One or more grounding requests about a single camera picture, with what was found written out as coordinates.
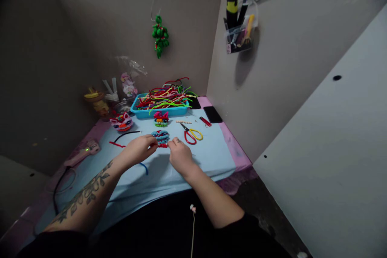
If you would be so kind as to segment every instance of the light blue tablecloth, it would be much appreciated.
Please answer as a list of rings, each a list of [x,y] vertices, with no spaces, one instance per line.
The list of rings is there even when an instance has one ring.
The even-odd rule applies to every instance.
[[[189,145],[185,142],[191,148],[194,160],[214,181],[230,176],[235,171],[235,163],[219,125],[213,124],[211,127],[206,128],[205,124],[199,119],[200,116],[206,117],[205,112],[203,110],[193,110],[192,113],[194,116],[187,114],[187,118],[185,116],[171,117],[169,125],[165,128],[156,127],[153,124],[153,119],[132,117],[134,125],[130,131],[141,131],[141,133],[127,134],[121,137],[117,143],[126,145],[140,135],[150,134],[160,129],[167,130],[171,139],[177,136],[185,142],[184,130],[180,124],[176,123],[176,120],[191,121],[192,124],[185,124],[185,126],[200,131],[204,136],[203,140],[198,141],[196,145]],[[87,157],[78,166],[77,179],[72,189],[56,196],[59,209],[63,208],[84,185],[123,150],[109,143],[118,136],[119,133],[111,127],[100,140],[101,151],[94,156]],[[155,154],[143,161],[148,167],[149,175],[146,175],[145,168],[139,164],[122,175],[113,191],[105,213],[94,231],[95,234],[108,229],[156,199],[190,188],[169,163],[169,153],[169,148],[158,148]],[[54,209],[50,206],[36,226],[36,231],[40,233],[54,217]]]

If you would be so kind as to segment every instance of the tattoo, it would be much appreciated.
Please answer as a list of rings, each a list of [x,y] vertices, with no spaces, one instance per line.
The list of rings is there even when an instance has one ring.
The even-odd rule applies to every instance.
[[[110,161],[104,169],[102,169],[79,193],[72,198],[71,201],[63,208],[63,210],[54,218],[52,224],[56,221],[62,223],[64,219],[67,218],[67,212],[70,210],[70,215],[72,216],[77,210],[77,204],[81,205],[83,200],[86,200],[86,204],[89,204],[91,200],[95,200],[96,196],[93,192],[97,191],[101,186],[105,185],[104,179],[110,175],[105,171],[110,168],[113,164],[113,161]]]

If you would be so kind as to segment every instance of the hand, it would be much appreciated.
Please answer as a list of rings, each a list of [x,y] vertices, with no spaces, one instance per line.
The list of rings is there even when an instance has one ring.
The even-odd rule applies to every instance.
[[[140,136],[130,141],[116,158],[122,162],[125,169],[129,169],[151,156],[156,151],[157,146],[157,139],[153,135]]]
[[[171,155],[169,156],[170,163],[178,173],[187,179],[198,167],[192,160],[190,148],[177,137],[168,142],[167,145],[171,150]]]

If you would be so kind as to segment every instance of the hanging ornament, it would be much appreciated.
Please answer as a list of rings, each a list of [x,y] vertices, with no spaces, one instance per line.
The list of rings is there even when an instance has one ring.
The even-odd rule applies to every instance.
[[[163,48],[169,45],[168,29],[161,25],[162,19],[160,15],[156,16],[156,23],[153,25],[152,37],[156,39],[154,42],[154,50],[157,52],[157,58],[161,57]]]

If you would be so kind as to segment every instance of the blue plastic basket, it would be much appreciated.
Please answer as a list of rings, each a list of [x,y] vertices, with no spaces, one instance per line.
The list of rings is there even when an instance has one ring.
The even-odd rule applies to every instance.
[[[144,119],[144,118],[153,118],[153,114],[160,111],[161,113],[168,112],[168,116],[177,116],[177,115],[185,115],[187,113],[188,107],[172,107],[172,108],[164,108],[164,109],[154,109],[150,115],[150,110],[138,110],[136,106],[140,103],[140,100],[138,98],[145,97],[146,94],[138,94],[136,99],[133,102],[132,107],[130,108],[130,111],[133,112],[138,119]]]

